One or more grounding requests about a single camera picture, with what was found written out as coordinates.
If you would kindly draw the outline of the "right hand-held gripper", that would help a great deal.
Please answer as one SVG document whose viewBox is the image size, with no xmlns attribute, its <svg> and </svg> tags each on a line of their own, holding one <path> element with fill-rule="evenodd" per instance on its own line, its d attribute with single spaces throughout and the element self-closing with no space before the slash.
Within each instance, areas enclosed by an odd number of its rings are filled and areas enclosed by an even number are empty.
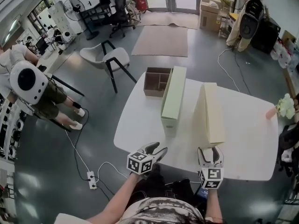
<svg viewBox="0 0 299 224">
<path fill-rule="evenodd" d="M 211 165 L 211 150 L 197 149 L 199 162 L 199 181 L 205 189 L 218 189 L 224 179 L 224 155 L 218 146 L 212 148 L 213 165 Z"/>
</svg>

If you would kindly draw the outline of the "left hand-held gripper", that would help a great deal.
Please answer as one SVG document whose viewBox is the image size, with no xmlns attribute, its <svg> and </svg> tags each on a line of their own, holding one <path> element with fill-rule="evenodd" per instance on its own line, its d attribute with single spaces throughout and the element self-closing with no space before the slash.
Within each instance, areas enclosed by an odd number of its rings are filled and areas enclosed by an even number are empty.
<svg viewBox="0 0 299 224">
<path fill-rule="evenodd" d="M 160 142 L 152 142 L 142 146 L 139 151 L 127 156 L 127 169 L 137 175 L 145 175 L 153 169 L 153 165 L 160 162 L 167 154 L 168 148 L 158 149 Z"/>
</svg>

